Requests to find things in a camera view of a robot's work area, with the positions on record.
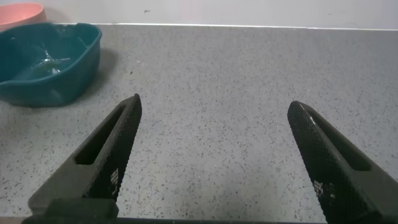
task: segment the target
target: plastic basin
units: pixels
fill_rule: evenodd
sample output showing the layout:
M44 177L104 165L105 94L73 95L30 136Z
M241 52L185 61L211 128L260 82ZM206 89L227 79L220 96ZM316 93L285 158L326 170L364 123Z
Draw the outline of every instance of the plastic basin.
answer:
M0 33L0 100L60 106L79 97L100 62L99 28L40 23Z
M47 18L41 4L24 2L0 6L0 31L45 21L47 21Z

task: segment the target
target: teal plastic basin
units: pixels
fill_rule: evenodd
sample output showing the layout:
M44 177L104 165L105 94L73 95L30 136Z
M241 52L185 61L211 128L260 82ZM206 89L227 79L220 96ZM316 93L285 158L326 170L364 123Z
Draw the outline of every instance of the teal plastic basin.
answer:
M100 62L101 30L91 24L30 24L0 32L0 100L60 106L79 97Z

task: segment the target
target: white wall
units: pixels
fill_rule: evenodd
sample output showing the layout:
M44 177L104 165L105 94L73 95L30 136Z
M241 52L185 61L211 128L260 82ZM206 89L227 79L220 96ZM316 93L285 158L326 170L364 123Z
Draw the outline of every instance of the white wall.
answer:
M54 22L398 29L396 0L35 1L46 7Z

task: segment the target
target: pink bowl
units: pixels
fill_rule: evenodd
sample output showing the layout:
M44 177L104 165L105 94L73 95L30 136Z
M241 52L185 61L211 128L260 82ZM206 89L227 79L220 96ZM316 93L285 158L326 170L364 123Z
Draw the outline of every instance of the pink bowl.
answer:
M0 6L0 32L11 27L45 22L44 7L38 3L16 3Z

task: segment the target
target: gray speckled countertop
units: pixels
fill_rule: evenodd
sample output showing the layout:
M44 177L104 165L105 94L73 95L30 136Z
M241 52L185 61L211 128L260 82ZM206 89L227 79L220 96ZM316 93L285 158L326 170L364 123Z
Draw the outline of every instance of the gray speckled countertop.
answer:
M398 32L100 27L100 72L76 102L0 102L0 216L30 215L32 193L134 93L121 217L325 221L287 121L293 100L398 179Z

